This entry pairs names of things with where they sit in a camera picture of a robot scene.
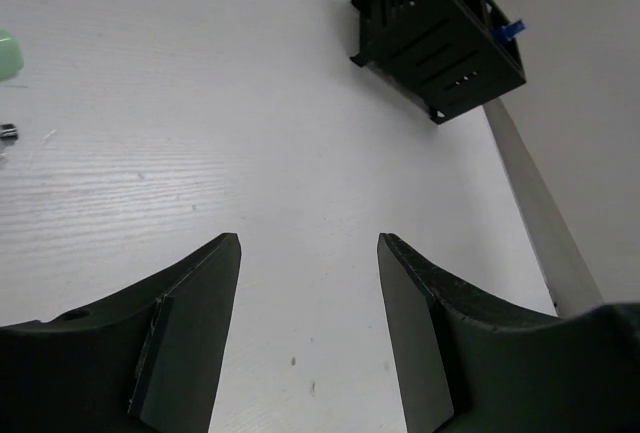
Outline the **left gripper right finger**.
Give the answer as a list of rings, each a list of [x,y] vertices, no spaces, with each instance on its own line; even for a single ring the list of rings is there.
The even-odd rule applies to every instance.
[[[562,319],[517,306],[381,234],[379,276],[411,432],[635,432],[639,307]]]

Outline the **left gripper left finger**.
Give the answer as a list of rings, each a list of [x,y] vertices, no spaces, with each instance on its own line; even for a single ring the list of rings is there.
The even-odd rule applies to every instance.
[[[241,261],[224,233],[48,321],[1,330],[5,432],[205,432]]]

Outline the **orange blue-capped highlighter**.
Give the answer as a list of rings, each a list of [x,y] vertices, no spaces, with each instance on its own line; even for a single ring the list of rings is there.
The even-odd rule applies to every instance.
[[[515,37],[526,29],[526,25],[522,19],[500,25],[493,29],[492,35],[494,39],[501,45],[511,43]]]

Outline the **black pen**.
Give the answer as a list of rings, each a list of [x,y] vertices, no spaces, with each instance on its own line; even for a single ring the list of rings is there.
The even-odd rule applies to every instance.
[[[19,139],[19,132],[14,124],[1,124],[0,125],[0,140],[1,141],[17,141]]]

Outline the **black two-compartment organizer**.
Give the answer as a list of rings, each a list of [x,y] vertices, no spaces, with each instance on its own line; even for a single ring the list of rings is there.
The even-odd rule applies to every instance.
[[[424,106],[450,121],[526,82],[518,43],[499,44],[511,21],[493,0],[351,0],[359,13],[360,67],[373,64]]]

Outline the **aluminium side rail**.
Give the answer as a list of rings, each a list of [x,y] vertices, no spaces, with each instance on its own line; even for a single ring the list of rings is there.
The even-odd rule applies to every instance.
[[[605,300],[513,119],[499,99],[483,106],[559,316],[585,313]]]

